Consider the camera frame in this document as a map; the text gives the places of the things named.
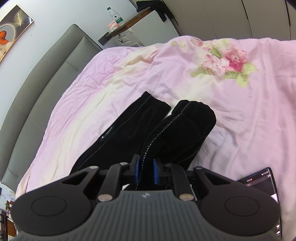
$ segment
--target golden feather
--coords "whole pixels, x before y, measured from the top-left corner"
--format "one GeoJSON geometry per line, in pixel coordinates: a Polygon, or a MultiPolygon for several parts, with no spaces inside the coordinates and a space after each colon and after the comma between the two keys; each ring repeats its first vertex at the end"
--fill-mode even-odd
{"type": "Polygon", "coordinates": [[[25,14],[25,12],[23,10],[18,10],[18,12],[15,14],[13,18],[13,24],[16,27],[20,27],[24,24],[26,19],[27,19],[27,15],[25,14]]]}

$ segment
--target wrinkled fabric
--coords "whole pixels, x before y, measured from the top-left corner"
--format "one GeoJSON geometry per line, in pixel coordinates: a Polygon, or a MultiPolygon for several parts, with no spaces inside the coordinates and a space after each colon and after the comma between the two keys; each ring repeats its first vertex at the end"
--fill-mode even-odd
{"type": "Polygon", "coordinates": [[[283,240],[296,236],[296,41],[181,36],[98,53],[54,108],[17,195],[67,176],[75,161],[144,91],[172,108],[207,104],[217,123],[190,168],[238,180],[272,168],[283,240]]]}

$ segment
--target bottle label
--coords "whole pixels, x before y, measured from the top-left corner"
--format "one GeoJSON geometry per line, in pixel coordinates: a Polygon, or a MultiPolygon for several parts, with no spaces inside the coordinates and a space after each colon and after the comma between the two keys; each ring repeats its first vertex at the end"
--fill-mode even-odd
{"type": "Polygon", "coordinates": [[[118,14],[115,14],[115,15],[114,15],[114,19],[115,19],[115,21],[116,21],[117,23],[120,23],[120,22],[123,21],[122,17],[119,16],[118,14]]]}

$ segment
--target picture frame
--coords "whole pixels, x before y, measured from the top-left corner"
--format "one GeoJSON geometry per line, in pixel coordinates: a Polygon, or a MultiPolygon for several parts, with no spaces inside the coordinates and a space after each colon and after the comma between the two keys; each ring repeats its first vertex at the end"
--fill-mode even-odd
{"type": "Polygon", "coordinates": [[[33,22],[34,20],[18,5],[0,21],[0,62],[15,41],[33,22]]]}

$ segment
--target black fabric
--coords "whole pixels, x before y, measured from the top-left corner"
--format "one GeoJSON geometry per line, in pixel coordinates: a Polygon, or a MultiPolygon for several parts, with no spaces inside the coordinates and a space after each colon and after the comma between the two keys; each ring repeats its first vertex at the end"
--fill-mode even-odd
{"type": "Polygon", "coordinates": [[[207,105],[180,101],[172,114],[161,121],[145,141],[140,154],[139,182],[135,189],[157,189],[153,184],[155,157],[164,164],[179,164],[187,169],[215,124],[215,114],[207,105]]]}
{"type": "Polygon", "coordinates": [[[158,15],[160,16],[161,20],[164,22],[166,20],[165,14],[168,16],[169,19],[174,18],[172,12],[168,9],[167,5],[160,0],[152,0],[152,1],[138,1],[137,4],[137,12],[144,10],[147,7],[151,7],[155,10],[158,15]]]}
{"type": "Polygon", "coordinates": [[[169,111],[168,104],[145,92],[79,157],[71,173],[89,166],[105,170],[116,163],[130,163],[133,155],[140,153],[149,133],[169,111]]]}

